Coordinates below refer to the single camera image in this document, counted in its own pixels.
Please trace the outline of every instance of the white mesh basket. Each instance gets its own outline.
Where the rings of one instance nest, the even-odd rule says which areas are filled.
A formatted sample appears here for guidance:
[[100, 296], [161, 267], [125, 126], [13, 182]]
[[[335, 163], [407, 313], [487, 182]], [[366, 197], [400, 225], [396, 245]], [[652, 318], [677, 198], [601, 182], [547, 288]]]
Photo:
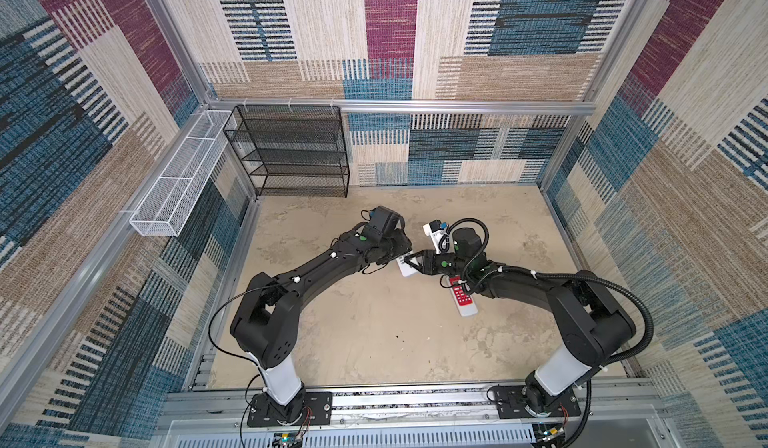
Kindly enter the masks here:
[[141, 236], [178, 236], [226, 146], [231, 113], [207, 110], [179, 145], [163, 173], [130, 217]]

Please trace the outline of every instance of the black mounting plate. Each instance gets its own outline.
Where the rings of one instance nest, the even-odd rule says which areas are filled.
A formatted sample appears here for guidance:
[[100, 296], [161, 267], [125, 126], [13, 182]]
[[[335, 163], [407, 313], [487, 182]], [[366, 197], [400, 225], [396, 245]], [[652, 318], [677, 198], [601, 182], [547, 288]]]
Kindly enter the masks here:
[[[264, 428], [266, 426], [301, 426], [306, 417], [306, 410], [302, 411], [299, 419], [289, 425], [281, 425], [277, 422], [278, 413], [270, 406], [266, 393], [258, 393], [251, 400], [255, 411], [248, 410], [249, 428]], [[311, 391], [304, 394], [304, 406], [312, 409], [311, 426], [331, 424], [331, 410], [333, 409], [333, 393], [330, 391]]]
[[[502, 420], [513, 420], [516, 418], [535, 418], [528, 410], [525, 409], [525, 398], [520, 393], [524, 388], [523, 385], [511, 385], [511, 386], [492, 386], [488, 390], [488, 396], [491, 400], [496, 400], [496, 411], [498, 417]], [[568, 388], [560, 395], [558, 402], [562, 404], [568, 411], [569, 416], [580, 416], [581, 408], [577, 401], [571, 401], [574, 398], [573, 388]], [[552, 412], [553, 418], [559, 418], [563, 415], [560, 407], [556, 411]]]

